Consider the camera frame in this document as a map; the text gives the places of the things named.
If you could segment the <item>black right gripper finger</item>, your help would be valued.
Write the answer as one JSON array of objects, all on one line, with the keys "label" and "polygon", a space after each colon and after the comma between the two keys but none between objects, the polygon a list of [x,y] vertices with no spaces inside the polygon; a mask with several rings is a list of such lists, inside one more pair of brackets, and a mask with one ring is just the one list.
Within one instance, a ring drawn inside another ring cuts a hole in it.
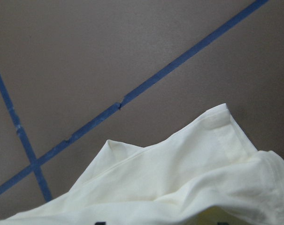
[{"label": "black right gripper finger", "polygon": [[105,221],[97,221],[95,225],[106,225],[107,223]]}]

